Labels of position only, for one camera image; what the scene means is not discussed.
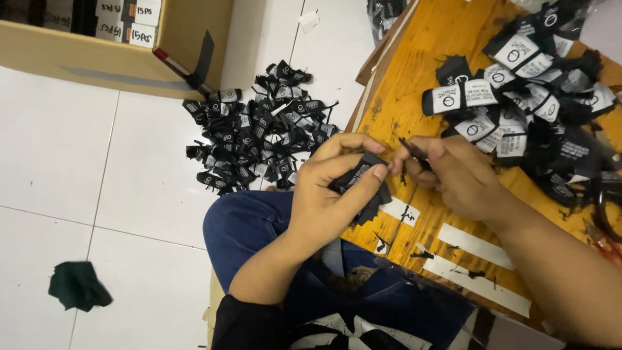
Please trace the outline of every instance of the person's right hand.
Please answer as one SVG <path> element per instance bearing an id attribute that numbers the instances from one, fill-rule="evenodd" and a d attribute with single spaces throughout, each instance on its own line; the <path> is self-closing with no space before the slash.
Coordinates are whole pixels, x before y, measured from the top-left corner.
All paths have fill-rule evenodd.
<path id="1" fill-rule="evenodd" d="M 421 172 L 419 163 L 401 146 L 394 158 L 392 175 L 406 167 L 413 180 L 433 187 L 456 214 L 471 220 L 496 220 L 504 215 L 508 203 L 516 200 L 497 179 L 486 156 L 463 136 L 444 139 L 413 136 L 408 142 L 428 154 L 431 172 Z"/>

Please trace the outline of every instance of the dark green cloth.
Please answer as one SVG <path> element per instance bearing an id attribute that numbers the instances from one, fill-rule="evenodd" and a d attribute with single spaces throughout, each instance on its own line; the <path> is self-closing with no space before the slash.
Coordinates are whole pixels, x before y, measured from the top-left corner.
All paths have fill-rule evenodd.
<path id="1" fill-rule="evenodd" d="M 112 297 L 97 280 L 90 262 L 63 262 L 54 267 L 47 293 L 60 300 L 65 310 L 78 308 L 89 312 L 94 305 L 107 306 Z"/>

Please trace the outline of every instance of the person's left hand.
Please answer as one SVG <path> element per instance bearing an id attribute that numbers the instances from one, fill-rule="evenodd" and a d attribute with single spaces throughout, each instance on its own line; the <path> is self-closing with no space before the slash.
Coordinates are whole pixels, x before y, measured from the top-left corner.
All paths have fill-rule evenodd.
<path id="1" fill-rule="evenodd" d="M 305 260 L 343 232 L 361 209 L 376 194 L 389 168 L 377 164 L 343 195 L 327 186 L 352 170 L 363 156 L 343 154 L 344 149 L 364 148 L 374 154 L 385 147 L 366 134 L 340 133 L 324 142 L 296 177 L 294 202 L 289 227 L 285 232 L 289 247 Z"/>

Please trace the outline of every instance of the forearm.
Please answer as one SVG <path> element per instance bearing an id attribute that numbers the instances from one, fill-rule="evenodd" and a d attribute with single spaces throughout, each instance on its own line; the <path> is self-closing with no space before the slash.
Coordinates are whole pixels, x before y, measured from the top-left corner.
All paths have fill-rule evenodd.
<path id="1" fill-rule="evenodd" d="M 277 305 L 307 258 L 284 232 L 242 265 L 233 277 L 229 294 L 245 303 Z"/>
<path id="2" fill-rule="evenodd" d="M 569 340 L 622 346 L 622 271 L 520 200 L 508 206 L 486 224 L 547 317 Z"/>

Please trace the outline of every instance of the white tile floor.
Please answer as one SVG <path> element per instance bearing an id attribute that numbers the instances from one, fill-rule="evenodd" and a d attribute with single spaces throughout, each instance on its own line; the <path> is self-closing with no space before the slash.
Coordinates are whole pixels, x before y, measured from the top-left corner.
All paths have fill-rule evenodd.
<path id="1" fill-rule="evenodd" d="M 236 0 L 222 87 L 248 90 L 285 59 L 314 74 L 311 96 L 340 101 L 331 122 L 345 127 L 363 91 L 354 77 L 373 50 L 365 3 Z M 296 19 L 316 10 L 321 23 L 298 31 Z M 621 12 L 609 0 L 584 33 L 618 62 L 601 34 Z M 205 345 L 211 265 L 201 224 L 216 196 L 185 159 L 200 132 L 180 104 L 0 67 L 0 348 Z M 49 276 L 86 258 L 114 302 L 64 311 L 47 294 Z"/>

